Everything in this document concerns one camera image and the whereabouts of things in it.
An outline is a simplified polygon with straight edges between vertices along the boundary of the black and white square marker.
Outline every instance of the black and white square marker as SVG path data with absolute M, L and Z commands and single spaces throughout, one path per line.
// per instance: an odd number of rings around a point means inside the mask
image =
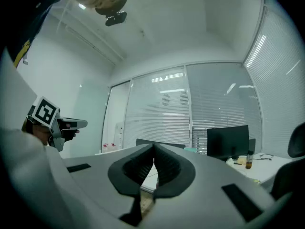
M 35 107 L 32 117 L 41 124 L 51 128 L 58 109 L 51 101 L 42 97 Z

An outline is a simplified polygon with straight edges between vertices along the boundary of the circular vent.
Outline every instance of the circular vent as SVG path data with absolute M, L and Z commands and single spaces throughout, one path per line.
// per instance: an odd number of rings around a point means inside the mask
M 171 97 L 169 96 L 169 94 L 164 94 L 162 97 L 162 105 L 163 106 L 167 106 L 170 104 L 170 99 Z
M 187 105 L 189 101 L 189 96 L 186 91 L 180 93 L 180 103 L 182 105 Z

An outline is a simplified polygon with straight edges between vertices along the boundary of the yellow strap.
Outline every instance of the yellow strap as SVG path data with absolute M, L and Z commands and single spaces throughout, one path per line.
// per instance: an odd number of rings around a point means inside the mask
M 23 45 L 23 48 L 21 49 L 21 51 L 18 53 L 15 62 L 14 62 L 14 66 L 17 67 L 20 60 L 23 58 L 24 54 L 28 51 L 30 47 L 30 40 L 27 40 L 26 43 Z

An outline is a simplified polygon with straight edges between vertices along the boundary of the dark shirt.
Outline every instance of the dark shirt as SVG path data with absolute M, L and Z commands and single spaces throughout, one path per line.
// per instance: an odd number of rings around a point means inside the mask
M 4 46 L 7 46 L 16 67 L 39 33 L 52 4 L 58 1 L 10 0 Z

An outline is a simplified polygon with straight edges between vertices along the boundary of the bottle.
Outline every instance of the bottle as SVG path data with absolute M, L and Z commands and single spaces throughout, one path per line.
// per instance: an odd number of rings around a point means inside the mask
M 251 150 L 248 151 L 246 169 L 250 169 L 252 167 L 253 154 L 254 151 Z

